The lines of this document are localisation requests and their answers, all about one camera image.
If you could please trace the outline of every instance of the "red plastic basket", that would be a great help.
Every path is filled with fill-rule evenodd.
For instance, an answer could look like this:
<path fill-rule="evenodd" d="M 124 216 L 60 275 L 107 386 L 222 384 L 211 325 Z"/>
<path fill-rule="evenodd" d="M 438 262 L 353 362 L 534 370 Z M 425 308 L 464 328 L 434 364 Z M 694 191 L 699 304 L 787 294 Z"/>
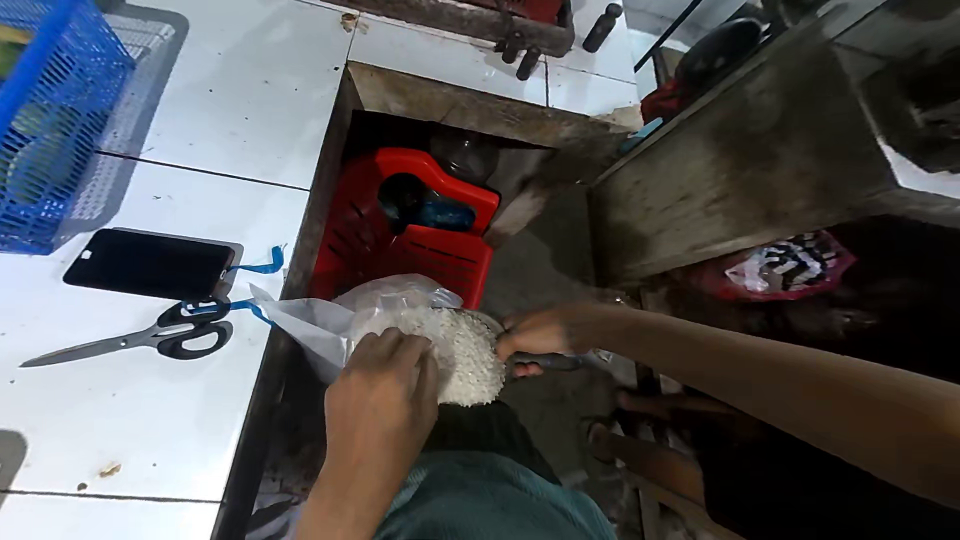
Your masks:
<path fill-rule="evenodd" d="M 470 205 L 473 227 L 455 233 L 410 225 L 390 232 L 376 195 L 384 180 L 409 173 L 445 197 Z M 344 165 L 330 203 L 324 238 L 313 270 L 311 294 L 331 300 L 356 285 L 396 274 L 423 274 L 459 294 L 477 309 L 493 250 L 480 235 L 490 225 L 500 197 L 448 176 L 429 154 L 383 148 Z"/>

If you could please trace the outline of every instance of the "scissor blade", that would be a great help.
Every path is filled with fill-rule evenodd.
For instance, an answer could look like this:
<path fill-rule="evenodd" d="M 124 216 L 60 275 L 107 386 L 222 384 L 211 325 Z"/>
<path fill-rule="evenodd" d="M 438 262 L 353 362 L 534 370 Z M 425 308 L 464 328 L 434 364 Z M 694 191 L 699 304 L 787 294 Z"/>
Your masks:
<path fill-rule="evenodd" d="M 74 347 L 67 347 L 66 349 L 60 349 L 59 351 L 54 351 L 53 353 L 48 353 L 43 356 L 37 356 L 31 360 L 27 360 L 20 364 L 19 367 L 37 367 L 62 364 L 64 362 L 72 362 L 73 360 L 90 358 L 92 356 L 105 355 L 106 353 L 112 353 L 113 351 L 119 351 L 121 349 L 129 349 L 130 347 L 136 347 L 137 345 L 142 344 L 142 342 L 137 340 L 137 337 L 139 337 L 141 333 L 143 332 L 111 337 L 110 339 L 101 339 L 100 341 L 84 343 L 83 345 L 77 345 Z"/>

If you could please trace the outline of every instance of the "blue ribbon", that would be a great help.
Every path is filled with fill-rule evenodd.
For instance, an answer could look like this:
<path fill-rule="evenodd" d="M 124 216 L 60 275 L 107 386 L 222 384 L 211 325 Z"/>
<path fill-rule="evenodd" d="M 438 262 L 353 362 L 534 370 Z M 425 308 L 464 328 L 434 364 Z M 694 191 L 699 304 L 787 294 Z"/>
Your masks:
<path fill-rule="evenodd" d="M 283 249 L 281 249 L 280 246 L 274 246 L 270 250 L 270 255 L 274 258 L 274 261 L 270 264 L 239 264 L 228 267 L 227 271 L 250 270 L 251 272 L 256 272 L 257 274 L 274 274 L 283 267 Z"/>
<path fill-rule="evenodd" d="M 267 323 L 272 327 L 276 326 L 276 323 L 268 319 L 267 316 L 263 314 L 263 311 L 260 310 L 260 306 L 255 304 L 252 299 L 241 300 L 239 302 L 230 302 L 229 306 L 230 306 L 230 311 L 233 311 L 235 309 L 249 309 L 257 319 L 260 319 L 261 321 Z M 183 308 L 191 313 L 210 313 L 212 311 L 217 310 L 216 305 L 189 307 L 186 302 L 183 303 Z"/>

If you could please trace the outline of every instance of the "smartphone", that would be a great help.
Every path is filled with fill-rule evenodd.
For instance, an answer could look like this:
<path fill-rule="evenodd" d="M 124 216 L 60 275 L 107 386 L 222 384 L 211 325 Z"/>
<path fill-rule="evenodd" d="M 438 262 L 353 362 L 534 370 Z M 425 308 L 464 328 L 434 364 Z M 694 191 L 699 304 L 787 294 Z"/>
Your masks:
<path fill-rule="evenodd" d="M 194 302 L 211 296 L 233 263 L 229 246 L 149 233 L 101 229 L 63 282 Z"/>

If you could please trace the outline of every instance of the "stain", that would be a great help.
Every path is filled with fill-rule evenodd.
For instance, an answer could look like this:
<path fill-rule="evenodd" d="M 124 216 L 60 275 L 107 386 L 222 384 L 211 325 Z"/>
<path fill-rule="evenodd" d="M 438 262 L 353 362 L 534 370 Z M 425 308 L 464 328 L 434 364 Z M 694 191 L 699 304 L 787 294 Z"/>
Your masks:
<path fill-rule="evenodd" d="M 344 13 L 340 15 L 340 26 L 343 27 L 344 32 L 350 33 L 353 32 L 353 28 L 357 25 L 357 16 L 353 13 Z"/>
<path fill-rule="evenodd" d="M 104 467 L 104 469 L 103 469 L 102 471 L 100 471 L 99 473 L 97 473 L 97 476 L 100 477 L 100 478 L 102 478 L 102 479 L 106 479 L 106 478 L 112 477 L 113 475 L 115 475 L 115 474 L 117 474 L 117 473 L 120 472 L 120 468 L 121 468 L 122 466 L 123 466 L 123 465 L 120 464 L 120 463 L 110 463 L 107 467 Z"/>

